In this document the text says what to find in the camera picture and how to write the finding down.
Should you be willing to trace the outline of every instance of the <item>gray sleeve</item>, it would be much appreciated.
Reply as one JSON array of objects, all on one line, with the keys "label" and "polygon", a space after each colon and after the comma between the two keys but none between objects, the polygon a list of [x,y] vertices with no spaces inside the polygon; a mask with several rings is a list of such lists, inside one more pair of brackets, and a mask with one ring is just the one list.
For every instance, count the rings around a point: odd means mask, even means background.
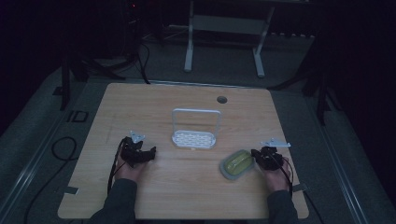
[{"label": "gray sleeve", "polygon": [[300,223],[297,211],[286,190],[275,191],[267,198],[270,224],[296,224]]},{"label": "gray sleeve", "polygon": [[107,195],[104,207],[93,214],[88,224],[135,223],[134,201],[137,185],[129,179],[118,179]]}]

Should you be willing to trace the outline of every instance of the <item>table top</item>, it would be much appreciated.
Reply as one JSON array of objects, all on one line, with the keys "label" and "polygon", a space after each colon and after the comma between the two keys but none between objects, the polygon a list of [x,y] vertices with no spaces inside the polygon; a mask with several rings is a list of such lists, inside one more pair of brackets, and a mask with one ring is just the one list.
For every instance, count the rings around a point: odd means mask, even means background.
[{"label": "table top", "polygon": [[[226,97],[227,103],[220,104],[219,96]],[[213,148],[176,147],[172,141],[175,108],[220,111]],[[199,116],[194,113],[177,122],[189,130],[214,130],[213,119]],[[269,91],[122,83],[110,84],[106,89],[68,185],[78,188],[78,194],[64,195],[59,217],[89,218],[103,207],[114,155],[120,140],[130,131],[146,136],[143,150],[157,147],[155,160],[148,163],[139,180],[136,218],[268,217],[268,193],[257,165],[238,179],[229,180],[221,174],[219,164],[240,149],[260,149],[261,141],[277,138],[286,142]],[[290,158],[293,184],[298,184],[289,149],[280,147],[278,152]],[[304,195],[295,192],[293,202],[299,218],[307,217]]]}]

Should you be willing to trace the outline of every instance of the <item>dark background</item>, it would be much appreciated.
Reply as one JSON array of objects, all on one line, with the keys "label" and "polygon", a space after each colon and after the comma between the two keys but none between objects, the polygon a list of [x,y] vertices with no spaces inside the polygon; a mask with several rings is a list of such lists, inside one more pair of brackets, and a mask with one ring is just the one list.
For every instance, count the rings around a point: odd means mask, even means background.
[{"label": "dark background", "polygon": [[[0,134],[18,116],[41,82],[60,67],[65,43],[73,43],[92,57],[115,54],[119,41],[117,33],[122,27],[118,12],[121,5],[109,7],[108,2],[1,2],[0,98],[3,109]],[[326,4],[331,5],[279,6],[270,31],[308,36],[323,29],[327,32],[323,43],[334,45],[337,61],[330,86],[384,189],[396,204],[393,190],[396,153],[392,143],[396,136],[396,4],[374,0]],[[185,0],[163,1],[163,25],[187,25],[188,8],[189,3]],[[229,9],[229,13],[241,13],[232,5]]]}]

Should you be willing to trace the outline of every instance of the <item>sleeve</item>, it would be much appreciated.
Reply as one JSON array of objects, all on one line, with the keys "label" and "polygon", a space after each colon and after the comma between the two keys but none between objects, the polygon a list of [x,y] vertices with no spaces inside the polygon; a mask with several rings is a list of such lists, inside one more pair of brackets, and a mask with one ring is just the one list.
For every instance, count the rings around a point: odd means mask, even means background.
[{"label": "sleeve", "polygon": [[105,200],[104,207],[93,214],[88,224],[134,224],[136,190],[137,185],[133,180],[116,180]]},{"label": "sleeve", "polygon": [[270,224],[296,224],[300,223],[297,211],[286,190],[275,191],[267,198]]}]

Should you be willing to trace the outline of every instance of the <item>wooden table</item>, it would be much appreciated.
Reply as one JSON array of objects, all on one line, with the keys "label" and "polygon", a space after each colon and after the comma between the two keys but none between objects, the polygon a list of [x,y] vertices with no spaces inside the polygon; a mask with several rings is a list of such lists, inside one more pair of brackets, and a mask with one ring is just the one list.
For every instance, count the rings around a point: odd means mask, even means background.
[{"label": "wooden table", "polygon": [[[225,96],[228,102],[218,103],[219,96]],[[172,110],[177,107],[221,112],[213,148],[192,150],[173,144]],[[192,129],[207,126],[206,119],[196,119],[195,115],[189,119],[197,124]],[[260,149],[260,142],[272,137],[286,141],[269,91],[120,83],[106,89],[69,183],[79,192],[64,195],[60,217],[89,218],[103,207],[114,155],[120,140],[131,130],[146,136],[143,150],[157,147],[155,161],[148,164],[139,182],[137,218],[268,217],[268,193],[257,165],[232,181],[223,177],[219,164],[239,149]],[[289,157],[293,166],[289,149],[280,147],[279,152]],[[298,183],[294,173],[294,185]],[[299,218],[307,217],[304,195],[295,192],[293,201]]]}]

